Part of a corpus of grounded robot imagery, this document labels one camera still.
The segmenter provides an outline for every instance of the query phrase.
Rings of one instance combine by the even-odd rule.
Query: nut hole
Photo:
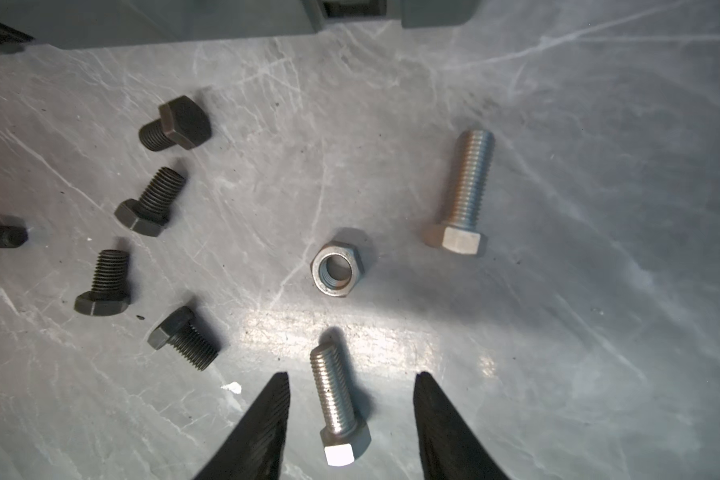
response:
[[[320,263],[320,281],[331,290],[340,290],[352,278],[352,267],[341,255],[327,256]]]

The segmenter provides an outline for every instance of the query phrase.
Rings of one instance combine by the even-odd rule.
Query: threaded shank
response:
[[[461,165],[445,223],[474,230],[493,154],[494,136],[487,130],[467,130],[461,135],[459,143]]]
[[[166,217],[185,181],[171,168],[160,168],[139,198],[139,207],[156,220]]]
[[[161,151],[176,144],[163,133],[163,125],[159,119],[149,122],[139,130],[139,140],[144,147],[152,151]]]
[[[102,250],[96,262],[94,284],[90,292],[99,298],[122,295],[127,277],[128,253],[122,250]]]
[[[350,433],[357,427],[357,419],[338,347],[333,342],[323,343],[309,354],[309,360],[328,430],[336,435]]]
[[[179,351],[198,370],[205,370],[219,351],[202,338],[200,332],[191,324],[186,324],[177,334],[168,339],[168,343]]]

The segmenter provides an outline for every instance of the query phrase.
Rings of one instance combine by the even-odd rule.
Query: hex head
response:
[[[371,445],[371,431],[367,423],[360,422],[349,435],[337,437],[326,427],[320,430],[320,439],[328,466],[343,467],[360,458],[368,449]]]
[[[184,150],[191,150],[211,138],[208,115],[186,95],[162,104],[159,110],[163,133]]]
[[[168,219],[155,222],[138,214],[139,202],[133,198],[125,200],[117,206],[115,210],[115,218],[117,218],[125,228],[133,230],[137,234],[146,236],[158,236],[163,228],[168,224]]]
[[[482,253],[486,237],[480,232],[464,230],[456,226],[435,224],[424,229],[424,243],[434,248],[449,250],[461,255]]]
[[[90,316],[110,316],[124,312],[129,304],[130,297],[124,292],[122,297],[116,300],[94,300],[91,292],[86,292],[75,299],[74,311]]]
[[[349,264],[349,278],[336,279],[328,272],[328,259],[334,255],[340,256]],[[348,295],[365,273],[357,248],[336,241],[328,242],[320,249],[310,268],[318,290],[329,296]]]
[[[192,312],[191,308],[188,306],[179,307],[173,313],[168,315],[168,317],[163,320],[157,328],[152,330],[152,333],[150,333],[150,337],[146,339],[146,342],[149,343],[155,350],[160,350],[166,343],[168,343],[168,340],[170,340],[172,336],[181,331],[182,328],[194,319],[195,313]]]

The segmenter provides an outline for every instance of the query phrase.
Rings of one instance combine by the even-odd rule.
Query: silver bolt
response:
[[[477,255],[484,236],[476,231],[480,202],[493,155],[488,130],[467,130],[459,139],[460,161],[448,215],[424,231],[424,243],[463,255]]]
[[[326,427],[320,437],[330,466],[353,463],[371,443],[368,425],[355,416],[347,375],[334,342],[321,343],[309,354]]]

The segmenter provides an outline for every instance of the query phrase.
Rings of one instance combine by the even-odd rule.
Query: bolt head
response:
[[[330,256],[340,256],[347,264],[349,264],[349,278],[346,280],[340,280],[338,284],[333,287],[327,284],[324,278],[321,276],[321,266],[328,260]],[[355,288],[355,285],[360,281],[365,269],[363,268],[362,262],[360,261],[360,252],[354,245],[344,244],[343,242],[331,241],[328,242],[320,249],[315,259],[310,264],[312,270],[312,280],[314,280],[316,287],[321,292],[329,296],[346,296]],[[327,274],[327,269],[324,269],[323,275]]]
[[[328,466],[343,467],[360,458],[368,449],[371,445],[371,431],[367,423],[360,422],[352,433],[339,437],[326,427],[320,430],[320,439]]]
[[[186,95],[160,106],[160,124],[165,136],[184,150],[191,150],[211,138],[208,115]]]
[[[125,200],[122,204],[117,206],[115,210],[115,218],[117,218],[125,228],[133,230],[137,234],[145,236],[158,236],[163,228],[168,224],[168,219],[165,218],[160,222],[155,222],[140,216],[136,211],[136,206],[139,204],[138,201],[133,198]]]
[[[162,321],[146,339],[152,348],[160,350],[168,340],[195,319],[195,313],[188,306],[182,306]]]
[[[485,247],[486,236],[451,225],[436,224],[424,229],[424,243],[434,248],[461,255],[479,255]]]
[[[93,300],[91,293],[79,295],[74,301],[74,311],[90,316],[111,316],[122,313],[128,308],[130,297],[123,292],[117,300]]]

